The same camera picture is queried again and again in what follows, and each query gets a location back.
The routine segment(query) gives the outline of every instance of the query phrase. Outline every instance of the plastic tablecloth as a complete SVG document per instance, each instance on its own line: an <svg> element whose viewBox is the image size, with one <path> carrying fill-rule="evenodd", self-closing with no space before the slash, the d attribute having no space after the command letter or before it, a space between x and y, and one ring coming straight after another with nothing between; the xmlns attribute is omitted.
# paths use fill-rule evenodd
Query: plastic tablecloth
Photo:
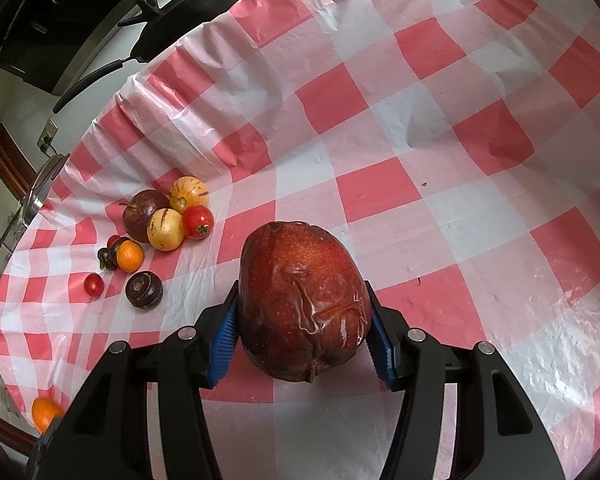
<svg viewBox="0 0 600 480"><path fill-rule="evenodd" d="M143 268L152 312L96 251L118 201L183 174L217 225ZM131 77L84 135L0 280L0 373L27 417L67 407L107 346L164 339L224 298L246 235L303 220L336 235L383 304L446 344L494 342L569 478L600 445L600 11L592 0L241 0ZM149 391L154 475L156 388ZM455 390L436 469L446 478ZM363 345L315 383L238 345L205 393L222 473L376 479L401 394Z"/></svg>

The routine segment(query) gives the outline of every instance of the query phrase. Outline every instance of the fruit pile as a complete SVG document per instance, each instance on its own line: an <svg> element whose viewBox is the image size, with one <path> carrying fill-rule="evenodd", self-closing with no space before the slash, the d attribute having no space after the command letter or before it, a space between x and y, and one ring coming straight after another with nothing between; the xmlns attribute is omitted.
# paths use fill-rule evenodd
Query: fruit pile
<svg viewBox="0 0 600 480"><path fill-rule="evenodd" d="M171 186L168 196L155 189L137 193L125 206L122 223L127 236L112 235L107 246L98 250L100 270L138 271L144 262L141 244L159 251L173 251L184 238L202 240L214 228L214 216L206 207L209 192L206 184L194 176L183 176ZM104 292L104 280L92 272L84 279L84 291L92 298ZM149 310L162 299L162 282L154 273L136 272L125 287L129 302Z"/></svg>

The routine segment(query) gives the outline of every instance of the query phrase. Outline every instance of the red apple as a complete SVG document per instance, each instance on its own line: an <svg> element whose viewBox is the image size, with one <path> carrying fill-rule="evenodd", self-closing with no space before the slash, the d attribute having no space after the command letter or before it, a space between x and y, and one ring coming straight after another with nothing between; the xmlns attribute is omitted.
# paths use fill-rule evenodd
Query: red apple
<svg viewBox="0 0 600 480"><path fill-rule="evenodd" d="M270 222L247 237L240 300L247 355L285 381L311 382L348 361L371 324L353 259L337 238L305 222Z"/></svg>
<svg viewBox="0 0 600 480"><path fill-rule="evenodd" d="M125 225L126 232L134 240L143 244L149 243L146 227L151 216L158 209L170 207L166 195L155 189L145 189L137 193L130 202L121 202L120 205L126 205L122 213L122 223Z"/></svg>

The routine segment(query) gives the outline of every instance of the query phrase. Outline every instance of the red tomato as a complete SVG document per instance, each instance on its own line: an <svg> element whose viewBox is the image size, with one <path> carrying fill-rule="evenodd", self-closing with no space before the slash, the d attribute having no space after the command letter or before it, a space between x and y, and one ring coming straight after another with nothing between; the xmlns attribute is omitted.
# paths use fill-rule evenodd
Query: red tomato
<svg viewBox="0 0 600 480"><path fill-rule="evenodd" d="M95 272L88 274L84 279L84 291L92 298L99 298L104 292L104 282Z"/></svg>
<svg viewBox="0 0 600 480"><path fill-rule="evenodd" d="M185 234L194 240L208 237L215 223L211 211L203 205L187 207L182 214L182 228Z"/></svg>
<svg viewBox="0 0 600 480"><path fill-rule="evenodd" d="M110 249L111 246L116 243L116 241L120 238L120 235L111 235L109 240L107 240L107 249Z"/></svg>

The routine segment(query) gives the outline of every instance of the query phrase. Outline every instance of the small dark fruit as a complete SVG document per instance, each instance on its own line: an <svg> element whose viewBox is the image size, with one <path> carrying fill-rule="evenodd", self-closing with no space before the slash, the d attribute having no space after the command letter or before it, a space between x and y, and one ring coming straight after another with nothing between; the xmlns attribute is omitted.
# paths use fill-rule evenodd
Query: small dark fruit
<svg viewBox="0 0 600 480"><path fill-rule="evenodd" d="M147 244L149 238L146 227L149 225L149 220L158 209L169 207L169 199L160 191L145 189L137 193L128 203L120 202L120 205L126 205L122 213L122 223L125 225L126 232L134 240Z"/></svg>
<svg viewBox="0 0 600 480"><path fill-rule="evenodd" d="M118 264L111 261L109 250L106 247L98 249L98 261L100 262L100 270L115 270L118 266Z"/></svg>
<svg viewBox="0 0 600 480"><path fill-rule="evenodd" d="M129 238L127 238L126 236L121 236L115 242L113 242L113 245L109 249L109 264L114 269L118 268L118 254L117 254L118 247L120 247L120 245L122 245L124 242L126 242L128 240L129 240Z"/></svg>
<svg viewBox="0 0 600 480"><path fill-rule="evenodd" d="M120 238L120 235L111 235L109 237L109 240L107 240L107 249L110 249L111 246L116 243L116 240L118 240L118 238Z"/></svg>
<svg viewBox="0 0 600 480"><path fill-rule="evenodd" d="M141 310L155 308L162 299L162 292L162 281L150 270L136 272L126 282L126 298L129 303Z"/></svg>

